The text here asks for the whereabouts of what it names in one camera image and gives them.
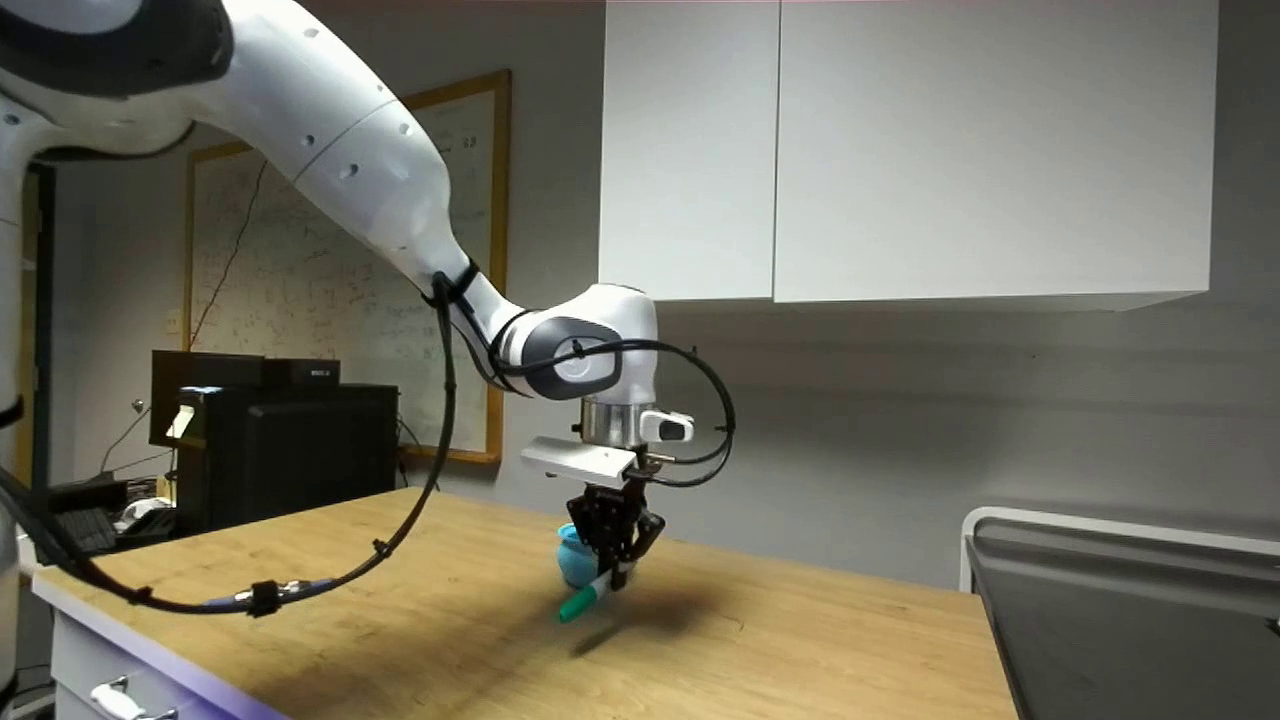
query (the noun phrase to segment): green object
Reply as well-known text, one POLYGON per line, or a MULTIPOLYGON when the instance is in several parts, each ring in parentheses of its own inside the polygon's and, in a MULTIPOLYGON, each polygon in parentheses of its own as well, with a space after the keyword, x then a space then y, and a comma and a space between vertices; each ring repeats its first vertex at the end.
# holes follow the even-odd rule
POLYGON ((562 606, 560 606, 560 625, 570 625, 570 620, 578 620, 590 606, 596 606, 596 590, 586 584, 586 590, 578 590, 578 592, 570 592, 562 606))

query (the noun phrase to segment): cabinet door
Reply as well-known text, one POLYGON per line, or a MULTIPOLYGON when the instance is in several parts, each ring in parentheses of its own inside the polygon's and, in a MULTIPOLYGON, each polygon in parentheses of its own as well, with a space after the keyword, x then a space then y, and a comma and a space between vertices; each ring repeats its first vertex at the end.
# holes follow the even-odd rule
POLYGON ((770 295, 774 4, 611 0, 601 279, 770 295))
POLYGON ((1216 0, 785 0, 774 299, 1206 290, 1216 0))

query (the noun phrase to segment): wall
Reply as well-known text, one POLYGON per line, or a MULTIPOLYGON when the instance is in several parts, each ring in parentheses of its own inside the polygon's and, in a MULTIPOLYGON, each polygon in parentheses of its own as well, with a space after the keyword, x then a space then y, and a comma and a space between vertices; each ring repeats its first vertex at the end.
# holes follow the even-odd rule
MULTIPOLYGON (((512 295, 585 290, 601 13, 347 10, 321 18, 399 91, 515 64, 512 295)), ((713 488, 650 496, 671 537, 951 590, 960 516, 986 500, 1280 531, 1277 38, 1280 10, 1222 0, 1206 295, 1128 318, 668 308, 668 335, 724 370, 743 423, 713 488)), ((57 477, 97 471, 149 387, 149 350, 172 345, 178 184, 172 158, 59 176, 57 477)), ((555 512, 575 488, 547 488, 515 454, 569 423, 570 410, 512 397, 503 469, 449 491, 555 512)))

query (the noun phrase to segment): black cable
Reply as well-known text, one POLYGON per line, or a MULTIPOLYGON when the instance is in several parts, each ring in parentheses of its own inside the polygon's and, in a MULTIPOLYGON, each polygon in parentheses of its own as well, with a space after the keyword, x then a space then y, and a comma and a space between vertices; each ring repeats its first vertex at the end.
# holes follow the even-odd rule
POLYGON ((187 335, 187 353, 195 350, 217 299, 225 295, 229 279, 232 279, 232 267, 243 254, 243 237, 248 237, 248 224, 251 224, 251 211, 256 211, 256 202, 265 192, 265 176, 269 176, 269 161, 256 163, 256 176, 251 176, 251 192, 248 192, 248 203, 243 203, 243 215, 234 224, 234 237, 232 237, 232 257, 225 259, 225 271, 217 277, 212 293, 207 293, 207 303, 198 308, 198 321, 192 323, 192 335, 187 335))
POLYGON ((17 397, 7 410, 0 410, 0 427, 17 423, 22 418, 28 418, 28 403, 22 403, 22 397, 17 397))
MULTIPOLYGON (((432 295, 449 295, 450 284, 443 277, 432 279, 432 295)), ((427 496, 441 488, 441 471, 443 471, 443 462, 449 462, 449 449, 450 449, 450 423, 456 423, 456 366, 450 366, 450 318, 449 318, 449 303, 432 303, 435 308, 435 327, 441 327, 441 350, 443 350, 443 420, 441 420, 441 454, 432 462, 432 471, 417 496, 417 506, 407 509, 407 516, 399 521, 399 530, 392 531, 392 539, 370 539, 370 558, 357 569, 347 569, 343 575, 321 575, 321 581, 256 581, 248 592, 234 592, 234 598, 225 598, 225 599, 203 599, 203 606, 192 606, 192 599, 166 599, 166 598, 154 598, 151 590, 128 590, 120 584, 114 575, 107 575, 86 551, 81 551, 81 545, 32 500, 32 491, 0 469, 0 500, 13 509, 13 516, 21 521, 21 530, 28 530, 32 545, 57 563, 62 569, 68 575, 92 584, 92 590, 103 590, 128 606, 143 606, 143 610, 159 610, 159 611, 178 611, 178 618, 229 618, 229 611, 248 611, 248 618, 269 618, 285 606, 298 606, 298 599, 310 599, 310 598, 328 598, 360 575, 369 575, 370 569, 378 569, 399 545, 404 537, 417 530, 418 512, 427 509, 427 496)), ((676 462, 676 464, 707 464, 715 462, 713 471, 705 477, 690 477, 690 481, 645 481, 645 486, 658 486, 658 488, 696 488, 696 486, 707 486, 713 477, 724 471, 729 458, 730 458, 730 436, 735 436, 735 410, 730 410, 730 392, 729 384, 715 378, 713 366, 705 366, 696 353, 682 353, 676 345, 664 345, 664 342, 614 342, 614 345, 596 345, 596 350, 575 350, 569 358, 555 358, 547 360, 545 370, 555 370, 555 366, 569 366, 569 360, 578 360, 578 358, 620 358, 620 353, 671 353, 681 360, 687 360, 690 370, 701 370, 707 378, 707 384, 715 387, 719 397, 719 410, 724 410, 724 436, 713 454, 705 458, 690 458, 690 462, 676 462)))
POLYGON ((114 449, 120 449, 149 418, 151 418, 151 411, 137 411, 137 418, 128 420, 128 427, 107 444, 103 462, 97 464, 97 477, 114 471, 114 469, 110 469, 114 449))
POLYGON ((715 462, 715 469, 707 469, 707 471, 701 471, 701 477, 682 477, 682 481, 658 481, 658 477, 650 477, 650 481, 638 481, 638 486, 657 486, 657 488, 701 488, 701 486, 715 481, 715 477, 729 469, 729 458, 730 458, 735 403, 730 403, 730 392, 729 392, 729 384, 719 381, 719 372, 715 372, 707 360, 701 360, 696 353, 676 350, 676 345, 664 345, 664 342, 611 342, 611 345, 590 345, 590 350, 570 345, 570 353, 562 353, 562 358, 555 358, 555 360, 545 360, 545 366, 501 366, 501 372, 507 372, 507 378, 533 378, 533 372, 547 372, 547 370, 555 370, 555 366, 570 366, 570 360, 585 360, 585 358, 623 358, 623 353, 668 353, 668 358, 681 358, 682 366, 690 366, 690 370, 713 384, 713 392, 715 392, 715 399, 719 399, 719 411, 724 411, 724 423, 719 423, 724 436, 719 436, 715 449, 707 449, 705 458, 671 458, 671 464, 713 464, 713 462, 715 462))

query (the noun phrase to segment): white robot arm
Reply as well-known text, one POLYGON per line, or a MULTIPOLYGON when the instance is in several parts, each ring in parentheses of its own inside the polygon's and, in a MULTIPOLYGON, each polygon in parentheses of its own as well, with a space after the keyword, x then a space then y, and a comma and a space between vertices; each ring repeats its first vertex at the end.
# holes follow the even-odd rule
POLYGON ((586 481, 570 500, 570 545, 596 551, 585 584, 620 590, 658 531, 645 509, 658 462, 645 449, 690 436, 682 418, 650 410, 650 299, 611 284, 545 311, 503 299, 450 237, 449 168, 427 133, 296 0, 0 0, 0 423, 21 418, 22 168, 47 149, 165 153, 192 123, 251 143, 347 237, 449 303, 482 381, 585 403, 578 444, 545 444, 533 462, 586 481))

